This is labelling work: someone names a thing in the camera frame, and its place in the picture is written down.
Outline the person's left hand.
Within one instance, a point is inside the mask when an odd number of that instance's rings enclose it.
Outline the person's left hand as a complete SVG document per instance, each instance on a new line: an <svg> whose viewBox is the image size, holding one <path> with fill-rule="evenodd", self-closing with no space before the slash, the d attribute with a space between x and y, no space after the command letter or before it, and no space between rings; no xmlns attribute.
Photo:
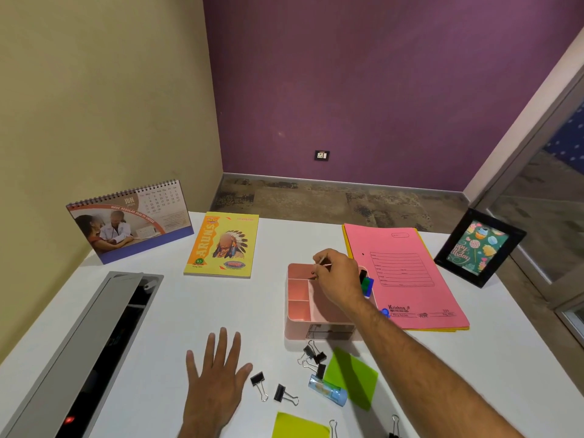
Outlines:
<svg viewBox="0 0 584 438"><path fill-rule="evenodd" d="M188 385L182 421L212 424L223 429L233 417L242 399L243 389L237 388L241 334L236 332L230 351L226 349L223 368L216 368L217 344L218 338L215 338L213 332L210 333L207 338L203 366L199 371L199 384L198 386Z"/></svg>

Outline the person's right hand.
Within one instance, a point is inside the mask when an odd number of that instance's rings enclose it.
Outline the person's right hand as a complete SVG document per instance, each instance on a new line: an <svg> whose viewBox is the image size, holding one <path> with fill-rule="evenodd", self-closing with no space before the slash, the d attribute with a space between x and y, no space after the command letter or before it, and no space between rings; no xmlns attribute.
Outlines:
<svg viewBox="0 0 584 438"><path fill-rule="evenodd" d="M328 274L318 274L316 262L323 256L327 256L333 265ZM366 302L361 291L356 261L334 249L325 249L316 253L313 260L315 265L312 273L317 278L323 293L345 315L352 318L356 309Z"/></svg>

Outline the person's left forearm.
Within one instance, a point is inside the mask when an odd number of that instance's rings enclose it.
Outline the person's left forearm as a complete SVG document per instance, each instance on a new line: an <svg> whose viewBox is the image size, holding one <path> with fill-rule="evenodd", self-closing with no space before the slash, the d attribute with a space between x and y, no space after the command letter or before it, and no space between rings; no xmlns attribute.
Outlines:
<svg viewBox="0 0 584 438"><path fill-rule="evenodd" d="M221 430L212 424L183 422L177 438L219 438Z"/></svg>

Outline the person's right forearm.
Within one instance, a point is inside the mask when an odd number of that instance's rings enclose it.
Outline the person's right forearm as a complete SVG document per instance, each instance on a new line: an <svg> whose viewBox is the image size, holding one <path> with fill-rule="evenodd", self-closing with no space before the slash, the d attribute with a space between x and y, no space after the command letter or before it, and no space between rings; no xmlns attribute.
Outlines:
<svg viewBox="0 0 584 438"><path fill-rule="evenodd" d="M342 309L420 438L524 438L470 384L361 295Z"/></svg>

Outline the pink desk organizer box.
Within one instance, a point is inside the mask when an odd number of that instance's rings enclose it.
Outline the pink desk organizer box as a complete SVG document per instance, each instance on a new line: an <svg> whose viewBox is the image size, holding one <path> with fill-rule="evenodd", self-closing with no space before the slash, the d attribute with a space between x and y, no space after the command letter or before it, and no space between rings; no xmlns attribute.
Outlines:
<svg viewBox="0 0 584 438"><path fill-rule="evenodd" d="M317 278L312 273L312 268L311 264L291 263L288 265L284 310L286 340L308 340L306 335L310 324L354 325L323 293ZM355 328L350 340L330 341L362 341L362 337Z"/></svg>

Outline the clear organizer drawer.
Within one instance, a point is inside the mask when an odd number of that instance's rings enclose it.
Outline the clear organizer drawer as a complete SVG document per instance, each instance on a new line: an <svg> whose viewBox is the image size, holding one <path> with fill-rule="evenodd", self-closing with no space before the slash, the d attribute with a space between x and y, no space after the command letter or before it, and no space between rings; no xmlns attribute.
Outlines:
<svg viewBox="0 0 584 438"><path fill-rule="evenodd" d="M308 340L350 340L355 327L351 324L310 324Z"/></svg>

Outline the yellow-green sticky note pad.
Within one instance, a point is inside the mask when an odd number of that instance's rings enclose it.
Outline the yellow-green sticky note pad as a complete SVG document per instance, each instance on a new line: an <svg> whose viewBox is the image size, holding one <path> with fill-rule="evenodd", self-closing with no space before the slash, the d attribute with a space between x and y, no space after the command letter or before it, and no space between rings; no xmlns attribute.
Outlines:
<svg viewBox="0 0 584 438"><path fill-rule="evenodd" d="M330 438L330 430L317 422L278 412L271 438Z"/></svg>

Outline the clear blue plastic container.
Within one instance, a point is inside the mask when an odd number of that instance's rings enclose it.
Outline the clear blue plastic container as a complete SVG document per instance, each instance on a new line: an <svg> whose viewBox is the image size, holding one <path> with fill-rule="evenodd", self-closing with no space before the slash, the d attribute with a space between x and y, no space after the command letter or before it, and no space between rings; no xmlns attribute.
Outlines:
<svg viewBox="0 0 584 438"><path fill-rule="evenodd" d="M348 396L345 389L318 378L316 374L311 375L308 387L336 405L345 406L347 402Z"/></svg>

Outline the pink file folder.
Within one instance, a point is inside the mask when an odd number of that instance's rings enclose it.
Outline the pink file folder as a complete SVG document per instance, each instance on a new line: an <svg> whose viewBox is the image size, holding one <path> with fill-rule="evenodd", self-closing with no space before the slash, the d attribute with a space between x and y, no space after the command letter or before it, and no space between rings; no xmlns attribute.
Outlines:
<svg viewBox="0 0 584 438"><path fill-rule="evenodd" d="M347 251L374 280L377 309L389 306L396 325L409 331L470 329L415 228L373 228L344 224Z"/></svg>

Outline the yellow notebook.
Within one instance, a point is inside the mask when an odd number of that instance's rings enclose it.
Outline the yellow notebook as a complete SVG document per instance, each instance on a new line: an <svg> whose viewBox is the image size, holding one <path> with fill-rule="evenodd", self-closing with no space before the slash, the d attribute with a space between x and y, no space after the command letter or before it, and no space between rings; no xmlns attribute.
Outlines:
<svg viewBox="0 0 584 438"><path fill-rule="evenodd" d="M259 215L207 212L187 260L184 275L249 279Z"/></svg>

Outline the green sticky note pad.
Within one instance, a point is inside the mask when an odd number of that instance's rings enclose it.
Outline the green sticky note pad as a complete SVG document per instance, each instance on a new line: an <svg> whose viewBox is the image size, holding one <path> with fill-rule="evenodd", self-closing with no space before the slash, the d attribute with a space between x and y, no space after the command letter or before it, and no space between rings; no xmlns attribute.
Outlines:
<svg viewBox="0 0 584 438"><path fill-rule="evenodd" d="M324 381L347 391L354 405L369 412L376 391L378 371L339 347L333 349Z"/></svg>

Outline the spiral desk calendar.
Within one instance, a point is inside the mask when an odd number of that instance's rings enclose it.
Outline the spiral desk calendar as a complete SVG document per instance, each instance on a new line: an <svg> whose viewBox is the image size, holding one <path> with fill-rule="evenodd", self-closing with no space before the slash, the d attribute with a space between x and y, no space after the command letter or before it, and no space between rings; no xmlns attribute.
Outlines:
<svg viewBox="0 0 584 438"><path fill-rule="evenodd" d="M67 210L104 265L194 233L176 179L76 201Z"/></svg>

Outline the black picture frame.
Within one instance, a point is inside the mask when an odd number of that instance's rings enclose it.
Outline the black picture frame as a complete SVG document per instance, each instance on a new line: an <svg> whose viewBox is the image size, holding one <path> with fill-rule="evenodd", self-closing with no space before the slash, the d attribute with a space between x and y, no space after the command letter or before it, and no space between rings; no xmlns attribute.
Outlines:
<svg viewBox="0 0 584 438"><path fill-rule="evenodd" d="M483 288L527 232L474 208L468 208L434 263Z"/></svg>

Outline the glass door with frame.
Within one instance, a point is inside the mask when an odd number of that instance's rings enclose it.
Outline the glass door with frame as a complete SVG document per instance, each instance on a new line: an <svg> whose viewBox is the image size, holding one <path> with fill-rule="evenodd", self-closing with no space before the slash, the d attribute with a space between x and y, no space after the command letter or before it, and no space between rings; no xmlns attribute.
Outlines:
<svg viewBox="0 0 584 438"><path fill-rule="evenodd" d="M584 349L584 26L463 193L527 232L512 259Z"/></svg>

